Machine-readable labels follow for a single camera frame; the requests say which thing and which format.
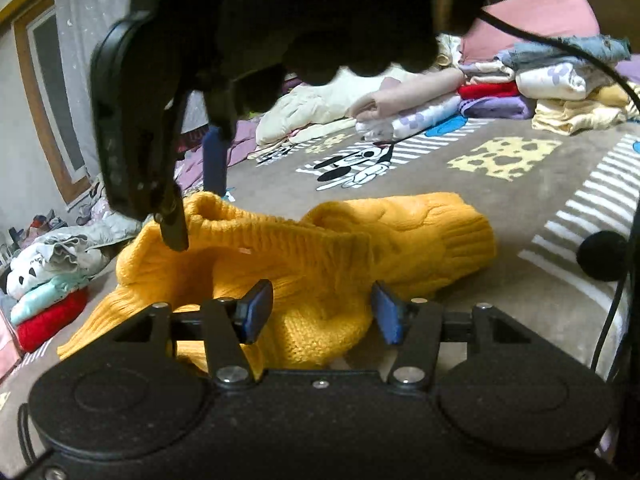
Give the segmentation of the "cream duvet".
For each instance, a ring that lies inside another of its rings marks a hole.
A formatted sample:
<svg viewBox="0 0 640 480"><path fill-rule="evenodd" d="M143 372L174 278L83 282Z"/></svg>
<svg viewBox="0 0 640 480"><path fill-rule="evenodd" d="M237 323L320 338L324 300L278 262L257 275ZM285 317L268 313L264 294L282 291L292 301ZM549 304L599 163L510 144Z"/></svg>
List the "cream duvet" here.
<svg viewBox="0 0 640 480"><path fill-rule="evenodd" d="M404 82L416 76L393 65L381 75L361 77L346 67L323 86L299 84L260 118L256 128L256 143L266 146L286 138L294 130L309 125L324 125L348 115L349 107L371 92L378 91L383 79L390 77Z"/></svg>

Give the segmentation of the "blue denim garment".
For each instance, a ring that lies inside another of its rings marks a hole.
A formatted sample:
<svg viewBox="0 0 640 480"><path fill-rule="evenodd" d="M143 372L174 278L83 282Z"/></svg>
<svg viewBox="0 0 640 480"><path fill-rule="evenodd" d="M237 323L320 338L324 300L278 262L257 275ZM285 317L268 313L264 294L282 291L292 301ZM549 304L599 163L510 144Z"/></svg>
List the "blue denim garment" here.
<svg viewBox="0 0 640 480"><path fill-rule="evenodd" d="M559 42L564 46L588 53L608 66L631 59L630 43L627 39L615 39L606 35L570 36L559 38ZM574 66L589 65L587 60L567 50L533 41L517 42L510 49L501 50L496 55L496 59L512 70L532 70L560 63L572 63Z"/></svg>

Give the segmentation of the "pale yellow folded blanket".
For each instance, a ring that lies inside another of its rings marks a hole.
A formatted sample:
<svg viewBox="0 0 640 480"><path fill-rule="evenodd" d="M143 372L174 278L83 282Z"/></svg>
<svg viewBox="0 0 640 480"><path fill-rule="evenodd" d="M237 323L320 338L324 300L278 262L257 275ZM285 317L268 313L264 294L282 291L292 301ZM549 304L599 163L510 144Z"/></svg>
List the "pale yellow folded blanket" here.
<svg viewBox="0 0 640 480"><path fill-rule="evenodd" d="M638 107L630 96L619 84L612 84L593 90L582 101L539 100L532 128L572 136L585 130L605 130L638 118Z"/></svg>

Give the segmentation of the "red folded garment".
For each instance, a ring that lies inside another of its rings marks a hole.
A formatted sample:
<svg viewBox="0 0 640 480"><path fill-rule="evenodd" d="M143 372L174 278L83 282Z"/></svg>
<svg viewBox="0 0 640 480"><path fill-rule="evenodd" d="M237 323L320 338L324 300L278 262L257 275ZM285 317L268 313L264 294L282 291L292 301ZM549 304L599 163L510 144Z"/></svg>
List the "red folded garment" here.
<svg viewBox="0 0 640 480"><path fill-rule="evenodd" d="M88 304L88 288L75 290L46 310L17 326L17 340L25 352L35 352L62 328L74 322Z"/></svg>

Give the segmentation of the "white black patterned garment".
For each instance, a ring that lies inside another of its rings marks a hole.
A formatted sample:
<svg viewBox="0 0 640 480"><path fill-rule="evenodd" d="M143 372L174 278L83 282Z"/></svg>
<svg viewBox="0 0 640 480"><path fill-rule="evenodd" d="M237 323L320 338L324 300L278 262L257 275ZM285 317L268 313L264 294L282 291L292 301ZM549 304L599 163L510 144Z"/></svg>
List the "white black patterned garment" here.
<svg viewBox="0 0 640 480"><path fill-rule="evenodd" d="M111 261L112 249L135 238L141 228L140 221L110 214L90 226L47 232L12 259L6 292L20 300L58 275L92 278Z"/></svg>

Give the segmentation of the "dusty pink rolled garment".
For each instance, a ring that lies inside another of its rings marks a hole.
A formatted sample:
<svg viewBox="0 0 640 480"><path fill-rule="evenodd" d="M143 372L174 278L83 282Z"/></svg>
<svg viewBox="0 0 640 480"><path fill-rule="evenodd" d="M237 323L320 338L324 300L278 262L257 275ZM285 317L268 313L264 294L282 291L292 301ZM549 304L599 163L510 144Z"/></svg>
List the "dusty pink rolled garment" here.
<svg viewBox="0 0 640 480"><path fill-rule="evenodd" d="M357 100L348 114L358 122L389 118L456 92L463 83L464 75L455 67L419 74L399 84L391 84L390 78L385 78L378 91Z"/></svg>

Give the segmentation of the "light teal folded garment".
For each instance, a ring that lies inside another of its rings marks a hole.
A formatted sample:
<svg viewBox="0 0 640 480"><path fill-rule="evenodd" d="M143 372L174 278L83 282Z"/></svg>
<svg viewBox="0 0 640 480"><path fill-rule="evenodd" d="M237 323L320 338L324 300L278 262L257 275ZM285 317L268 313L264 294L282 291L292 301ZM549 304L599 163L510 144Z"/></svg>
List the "light teal folded garment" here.
<svg viewBox="0 0 640 480"><path fill-rule="evenodd" d="M70 296L72 292L85 288L90 282L86 276L70 274L57 275L50 281L38 285L17 301L10 313L10 321L14 326L33 318L59 301Z"/></svg>

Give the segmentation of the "grey dotted curtain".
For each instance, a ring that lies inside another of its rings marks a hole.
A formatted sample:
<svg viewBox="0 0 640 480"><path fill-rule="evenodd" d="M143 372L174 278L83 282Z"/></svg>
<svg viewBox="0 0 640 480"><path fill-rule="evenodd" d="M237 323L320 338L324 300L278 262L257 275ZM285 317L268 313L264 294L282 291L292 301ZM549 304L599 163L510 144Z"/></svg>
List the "grey dotted curtain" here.
<svg viewBox="0 0 640 480"><path fill-rule="evenodd" d="M100 164L90 102L91 57L111 27L128 14L130 0L54 0L54 6L70 119L93 180Z"/></svg>

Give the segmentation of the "white purple floral garment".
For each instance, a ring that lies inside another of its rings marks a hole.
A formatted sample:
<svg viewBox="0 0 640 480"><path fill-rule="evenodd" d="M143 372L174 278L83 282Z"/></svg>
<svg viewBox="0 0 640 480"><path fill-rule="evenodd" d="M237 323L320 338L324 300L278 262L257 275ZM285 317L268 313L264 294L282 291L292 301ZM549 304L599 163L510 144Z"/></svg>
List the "white purple floral garment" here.
<svg viewBox="0 0 640 480"><path fill-rule="evenodd" d="M562 62L519 70L515 82L521 95L529 99L582 101L593 90L610 86L613 79L592 66Z"/></svg>

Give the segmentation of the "pink pillow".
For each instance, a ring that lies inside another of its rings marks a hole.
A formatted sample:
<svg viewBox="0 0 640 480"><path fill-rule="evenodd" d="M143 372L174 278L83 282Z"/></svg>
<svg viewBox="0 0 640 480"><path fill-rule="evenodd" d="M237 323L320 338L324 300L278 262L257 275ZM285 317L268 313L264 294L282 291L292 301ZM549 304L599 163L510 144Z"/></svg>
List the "pink pillow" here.
<svg viewBox="0 0 640 480"><path fill-rule="evenodd" d="M484 10L501 21L526 32L545 37L590 37L600 34L600 26L588 0L503 0ZM482 20L476 20L462 37L461 61L488 61L510 49L518 38Z"/></svg>

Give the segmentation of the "yellow knitted sweater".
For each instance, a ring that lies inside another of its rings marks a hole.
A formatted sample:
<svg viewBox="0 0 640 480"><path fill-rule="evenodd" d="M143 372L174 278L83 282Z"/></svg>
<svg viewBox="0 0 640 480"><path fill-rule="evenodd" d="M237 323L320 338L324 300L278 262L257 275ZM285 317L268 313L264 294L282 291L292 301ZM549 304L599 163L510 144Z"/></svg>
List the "yellow knitted sweater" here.
<svg viewBox="0 0 640 480"><path fill-rule="evenodd" d="M250 367L325 367L367 333L375 282L403 300L430 298L497 252L488 219L447 192L325 202L296 221L201 192L184 213L189 248L175 252L157 223L146 224L117 258L116 288L58 348L61 359L153 302L186 312L265 279L273 308L256 344L244 347Z"/></svg>

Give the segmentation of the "purple crumpled cloth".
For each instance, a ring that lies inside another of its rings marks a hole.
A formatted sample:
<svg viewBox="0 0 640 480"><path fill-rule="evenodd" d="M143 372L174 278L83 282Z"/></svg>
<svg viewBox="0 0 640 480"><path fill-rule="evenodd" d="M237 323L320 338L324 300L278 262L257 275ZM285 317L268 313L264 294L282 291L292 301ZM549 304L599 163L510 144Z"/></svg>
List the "purple crumpled cloth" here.
<svg viewBox="0 0 640 480"><path fill-rule="evenodd" d="M183 194L202 189L224 196L227 191L227 170L246 159L256 148L257 119L239 120L235 137L222 140L218 128L204 125L183 133L178 141L178 159L174 177Z"/></svg>

